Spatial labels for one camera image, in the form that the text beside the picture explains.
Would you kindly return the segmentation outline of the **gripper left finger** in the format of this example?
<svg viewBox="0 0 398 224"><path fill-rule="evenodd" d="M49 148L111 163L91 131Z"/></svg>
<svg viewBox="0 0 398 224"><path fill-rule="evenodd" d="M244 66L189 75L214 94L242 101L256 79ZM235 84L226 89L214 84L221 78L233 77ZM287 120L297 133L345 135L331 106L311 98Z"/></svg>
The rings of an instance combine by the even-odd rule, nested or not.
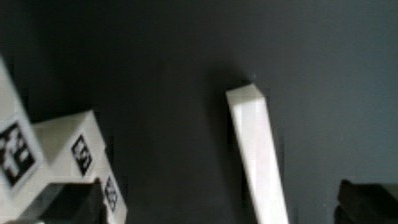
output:
<svg viewBox="0 0 398 224"><path fill-rule="evenodd" d="M107 224L100 181L52 183L13 224Z"/></svg>

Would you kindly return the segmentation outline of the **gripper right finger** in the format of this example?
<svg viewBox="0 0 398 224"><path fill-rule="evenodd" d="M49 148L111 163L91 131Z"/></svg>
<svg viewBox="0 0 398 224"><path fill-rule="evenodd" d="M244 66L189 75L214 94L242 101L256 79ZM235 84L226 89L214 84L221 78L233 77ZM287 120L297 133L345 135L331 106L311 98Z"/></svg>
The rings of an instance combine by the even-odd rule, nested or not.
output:
<svg viewBox="0 0 398 224"><path fill-rule="evenodd" d="M335 224L398 224L398 183L342 180Z"/></svg>

